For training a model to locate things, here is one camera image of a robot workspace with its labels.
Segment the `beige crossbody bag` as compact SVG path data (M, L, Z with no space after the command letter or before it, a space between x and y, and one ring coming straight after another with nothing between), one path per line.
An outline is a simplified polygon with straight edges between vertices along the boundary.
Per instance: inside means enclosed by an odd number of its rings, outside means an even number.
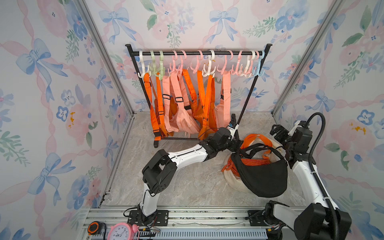
M279 144L276 141L273 141L269 138L267 138L267 141L263 141L261 139L251 139L251 140L245 140L243 144L241 145L241 149L244 149L246 147L249 147L252 144L261 143L265 144L269 147L278 148L282 145ZM277 162L277 157L270 157L270 154L262 154L261 159L242 159L242 162L247 167L260 167L260 166L266 166L271 163ZM229 184L229 186L237 191L244 192L244 193L251 193L252 191L249 190L246 185L243 183L240 174L238 173L236 166L234 162L232 161L231 157L229 157L227 163L222 168L222 173L224 174L225 180Z

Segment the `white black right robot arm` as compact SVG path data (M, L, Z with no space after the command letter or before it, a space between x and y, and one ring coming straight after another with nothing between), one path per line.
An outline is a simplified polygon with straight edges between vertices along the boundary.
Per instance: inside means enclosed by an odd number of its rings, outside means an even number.
M290 228L298 240L344 240L347 237L352 218L331 198L313 157L325 127L325 116L317 112L307 121L298 121L290 131L282 125L271 128L270 135L285 150L286 167L298 178L307 203L301 213L277 201L269 201L263 210L248 213L251 225L270 226L272 239L282 239L283 226Z

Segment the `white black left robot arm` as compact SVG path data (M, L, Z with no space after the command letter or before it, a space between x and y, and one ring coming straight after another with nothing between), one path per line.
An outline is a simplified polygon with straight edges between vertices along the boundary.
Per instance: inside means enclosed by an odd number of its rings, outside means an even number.
M234 152L239 142L238 127L227 126L189 149L170 153L163 149L157 151L142 170L144 193L137 206L141 225L155 222L160 193L170 185L178 170L211 160L225 150Z

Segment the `black crossbody bag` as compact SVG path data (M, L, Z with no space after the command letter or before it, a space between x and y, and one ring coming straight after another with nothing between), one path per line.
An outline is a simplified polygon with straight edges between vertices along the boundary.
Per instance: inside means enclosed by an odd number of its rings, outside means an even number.
M270 150L278 157L277 162L260 167L247 167L242 163L241 157L246 156L244 150L239 149L231 155L243 183L252 193L262 198L282 195L288 184L287 161L278 150L272 147Z

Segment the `pink crossbody bag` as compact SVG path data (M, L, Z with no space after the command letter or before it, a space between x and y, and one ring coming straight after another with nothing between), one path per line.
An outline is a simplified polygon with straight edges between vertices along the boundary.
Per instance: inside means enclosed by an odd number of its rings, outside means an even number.
M229 71L224 71L220 94L220 103L216 107L217 127L225 128L231 121L231 73Z

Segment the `orange sling bag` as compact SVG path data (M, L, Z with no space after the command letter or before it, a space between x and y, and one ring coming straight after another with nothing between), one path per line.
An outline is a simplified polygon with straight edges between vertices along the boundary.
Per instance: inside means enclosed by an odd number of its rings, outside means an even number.
M197 112L197 120L201 123L201 130L198 139L204 140L209 134L218 130L217 114L215 109L215 81L212 75L209 75L207 86L204 87L203 73L197 72L198 89L201 103L201 111Z

